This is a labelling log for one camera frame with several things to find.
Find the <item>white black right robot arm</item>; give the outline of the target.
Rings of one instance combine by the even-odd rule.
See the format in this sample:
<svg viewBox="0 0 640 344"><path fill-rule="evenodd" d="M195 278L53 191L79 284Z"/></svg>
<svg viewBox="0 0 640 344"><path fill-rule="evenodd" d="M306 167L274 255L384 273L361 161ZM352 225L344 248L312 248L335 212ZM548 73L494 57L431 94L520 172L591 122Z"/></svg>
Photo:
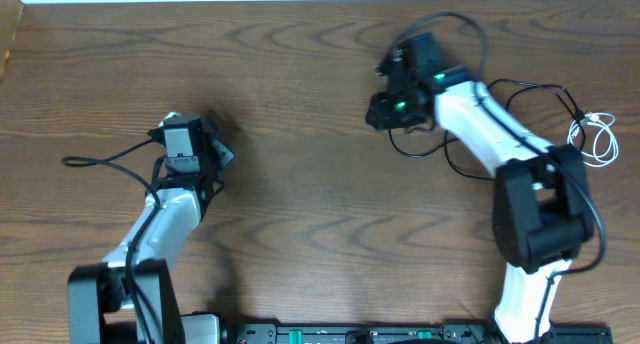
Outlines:
<svg viewBox="0 0 640 344"><path fill-rule="evenodd" d="M393 44L377 72L387 88L365 114L378 131L426 122L453 134L493 182L492 230L507 262L494 321L508 343L533 343L551 329L550 305L594 235L579 151L537 136L492 97L479 76L447 64L435 37Z"/></svg>

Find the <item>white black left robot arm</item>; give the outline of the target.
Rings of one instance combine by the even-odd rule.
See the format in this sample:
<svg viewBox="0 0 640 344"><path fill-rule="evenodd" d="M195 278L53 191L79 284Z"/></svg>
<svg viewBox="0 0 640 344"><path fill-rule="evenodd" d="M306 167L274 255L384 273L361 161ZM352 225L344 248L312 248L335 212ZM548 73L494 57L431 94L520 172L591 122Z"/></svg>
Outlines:
<svg viewBox="0 0 640 344"><path fill-rule="evenodd" d="M78 266L67 281L73 343L219 343L214 314L179 311L170 270L189 235L224 188L234 158L207 117L169 113L148 133L166 152L152 177L135 179L145 205L120 244L98 264Z"/></svg>

